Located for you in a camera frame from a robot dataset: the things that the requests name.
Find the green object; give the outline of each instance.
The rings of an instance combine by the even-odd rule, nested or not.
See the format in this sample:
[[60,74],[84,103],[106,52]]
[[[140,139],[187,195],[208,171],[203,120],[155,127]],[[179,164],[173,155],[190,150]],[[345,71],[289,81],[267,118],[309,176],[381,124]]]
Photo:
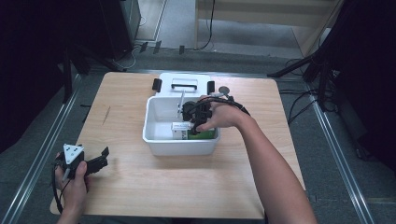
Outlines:
[[205,132],[198,133],[196,135],[191,134],[189,130],[189,140],[203,140],[203,139],[214,139],[215,138],[216,130],[209,130]]

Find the gray floor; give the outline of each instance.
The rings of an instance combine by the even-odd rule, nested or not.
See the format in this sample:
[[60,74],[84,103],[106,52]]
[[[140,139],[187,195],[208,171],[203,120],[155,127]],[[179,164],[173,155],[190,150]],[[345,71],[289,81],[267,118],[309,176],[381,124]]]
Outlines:
[[[155,39],[162,41],[163,48],[178,49],[179,45],[192,48],[193,3],[193,0],[167,1]],[[146,21],[142,28],[149,23],[150,21]],[[199,40],[200,44],[204,44],[207,37],[205,21],[200,21],[200,27]],[[224,76],[265,77],[264,74],[283,68],[288,59],[302,57],[289,27],[215,21],[213,29],[213,44],[209,44],[207,49],[212,53],[186,52],[180,56],[176,50],[161,49],[160,53],[153,55],[152,49],[148,49],[146,52],[134,54],[135,65],[128,71],[207,71],[220,72]],[[148,36],[154,36],[155,32],[152,31]],[[133,63],[134,57],[129,55],[119,63],[125,66],[130,65]],[[103,75],[107,71],[103,66],[94,65],[90,75],[84,76],[81,80],[80,92],[73,103],[70,114],[54,145],[49,148],[49,158],[46,160],[43,170],[38,172],[35,187],[32,191],[27,192],[29,198],[26,204],[23,204],[24,209],[20,213],[21,217],[18,223],[54,223],[56,221],[57,216],[52,215],[49,211],[51,155],[55,155],[55,152],[62,148],[63,143],[77,141],[83,125],[82,121],[88,113],[87,108],[79,105],[92,103]],[[305,84],[298,76],[287,75],[278,79],[277,84],[280,90],[306,90]],[[282,94],[281,97],[285,114],[288,114],[290,106],[297,96]],[[0,217],[5,215],[11,205],[16,189],[26,177],[30,164],[35,160],[35,153],[42,148],[51,124],[62,107],[62,98],[63,92],[59,91],[35,119],[21,140],[0,154],[0,176],[2,176],[0,181]],[[309,104],[309,99],[305,97],[296,105],[294,111],[299,111],[307,104]],[[327,116],[375,222],[393,223],[396,220],[394,173],[381,162],[358,159],[341,118],[334,113],[328,113]],[[315,110],[310,107],[298,117],[290,125],[290,132],[301,165],[307,195],[319,222],[361,223],[326,136],[318,122]],[[100,217],[84,217],[81,222],[98,223],[100,220]]]

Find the white plastic bin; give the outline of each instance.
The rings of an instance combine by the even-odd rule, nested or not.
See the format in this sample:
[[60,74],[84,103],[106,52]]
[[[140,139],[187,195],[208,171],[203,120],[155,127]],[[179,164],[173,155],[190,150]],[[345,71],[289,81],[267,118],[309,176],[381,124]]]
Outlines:
[[[197,101],[199,97],[185,97],[184,102]],[[215,138],[208,140],[173,140],[172,122],[181,122],[177,118],[177,104],[180,97],[152,96],[146,107],[143,139],[148,143],[151,152],[156,156],[209,155],[213,153],[220,139],[219,129]]]

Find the white box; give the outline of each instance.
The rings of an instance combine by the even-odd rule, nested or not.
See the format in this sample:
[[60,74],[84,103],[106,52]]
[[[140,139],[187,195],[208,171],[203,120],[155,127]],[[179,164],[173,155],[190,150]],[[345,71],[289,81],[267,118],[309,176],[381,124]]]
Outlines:
[[[185,96],[184,103],[188,101],[196,102],[200,96],[201,93],[198,96]],[[181,114],[177,118],[177,105],[180,103],[180,97],[181,93],[177,96],[156,95],[148,98],[143,139],[148,143],[152,154],[155,156],[209,155],[213,153],[216,143],[220,139],[219,129],[215,130],[214,139],[173,139],[172,123],[183,121]]]
[[172,122],[172,135],[174,140],[187,140],[191,123],[189,122]]
[[[163,81],[163,87],[160,92],[157,92],[156,96],[176,96],[180,97],[181,93],[185,91],[186,96],[200,97],[201,95],[207,95],[207,82],[210,81],[210,76],[205,75],[193,75],[185,73],[162,73],[160,74],[160,80]],[[175,87],[171,88],[172,84],[187,84],[196,85],[197,88],[190,87]]]

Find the black cable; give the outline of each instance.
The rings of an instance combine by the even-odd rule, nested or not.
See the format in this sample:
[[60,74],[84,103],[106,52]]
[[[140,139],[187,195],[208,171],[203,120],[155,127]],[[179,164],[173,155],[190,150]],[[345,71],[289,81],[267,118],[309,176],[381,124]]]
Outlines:
[[59,199],[62,199],[62,196],[64,195],[64,189],[67,187],[67,185],[69,185],[70,183],[70,179],[69,181],[67,181],[66,185],[64,185],[64,188],[61,190],[61,195],[59,196]]
[[210,43],[210,41],[212,40],[212,23],[213,23],[213,15],[215,13],[215,4],[216,4],[216,0],[213,0],[213,5],[212,5],[212,15],[210,16],[210,26],[209,26],[209,39],[207,40],[206,44],[203,45],[202,47],[198,48],[198,49],[192,49],[192,50],[203,50],[207,47],[207,45]]
[[294,106],[297,104],[297,102],[303,98],[306,94],[308,94],[309,91],[303,92],[299,97],[297,97],[297,99],[294,100],[293,104],[291,105],[290,111],[289,111],[289,116],[288,116],[288,124],[291,124],[292,120],[291,120],[291,113],[293,111]]
[[314,89],[314,90],[310,90],[310,91],[297,91],[297,90],[285,89],[285,90],[280,90],[279,91],[279,94],[303,94],[303,93],[305,93],[305,94],[307,94],[307,93],[317,94],[318,93],[318,89]]
[[334,104],[334,108],[333,109],[329,109],[325,104],[323,104],[322,106],[323,106],[323,109],[324,109],[325,112],[330,112],[330,113],[332,113],[332,112],[337,113],[338,112],[337,104],[333,101],[332,98],[326,97],[323,103],[326,103],[326,102],[331,102],[332,104]]
[[[141,47],[141,45],[139,46],[139,45],[137,45],[137,47],[133,47],[132,48],[132,52],[135,50],[135,49],[137,49],[137,48],[139,48],[139,47]],[[131,51],[126,51],[126,52],[124,52],[123,54],[122,54],[122,56],[120,57],[120,58],[118,58],[117,60],[114,60],[114,62],[119,62],[119,61],[121,61],[127,54],[129,54]]]
[[[288,66],[289,66],[289,63],[292,62],[292,61],[300,61],[300,60],[301,60],[301,59],[290,59],[290,60],[288,60],[287,62],[285,62],[285,67],[288,67]],[[301,68],[301,66],[299,67],[299,69],[300,69],[301,74],[293,73],[293,71],[291,71],[290,73],[291,73],[292,75],[301,77],[301,76],[304,74],[304,71],[303,71],[303,69]]]
[[268,216],[267,213],[264,211],[264,224],[268,224],[268,223],[269,223]]
[[300,110],[300,112],[298,112],[296,115],[294,115],[293,117],[289,118],[288,120],[288,124],[290,125],[298,116],[300,116],[301,114],[303,114],[308,108],[309,106],[311,106],[314,102],[316,102],[317,100],[313,100],[311,103],[309,103],[306,107],[304,107],[303,109]]
[[243,105],[238,104],[238,103],[235,102],[235,101],[230,101],[230,100],[226,100],[226,99],[221,99],[221,98],[213,97],[213,96],[208,96],[208,97],[206,97],[206,98],[204,98],[204,99],[201,99],[201,100],[198,101],[193,107],[191,107],[188,111],[186,111],[186,112],[183,111],[183,113],[190,114],[190,112],[191,112],[193,109],[198,108],[198,106],[200,106],[200,105],[208,104],[208,103],[211,103],[211,102],[216,102],[216,103],[223,103],[223,104],[227,104],[227,105],[236,106],[236,107],[239,108],[242,112],[244,112],[244,113],[250,115],[250,114],[248,113],[247,109],[246,109]]
[[56,202],[56,207],[58,208],[59,213],[62,213],[64,208],[62,207],[62,203],[61,203],[60,198],[58,197],[58,191],[56,189],[55,171],[56,171],[57,167],[58,167],[58,164],[54,163],[53,168],[52,168],[52,191],[53,191],[53,197]]

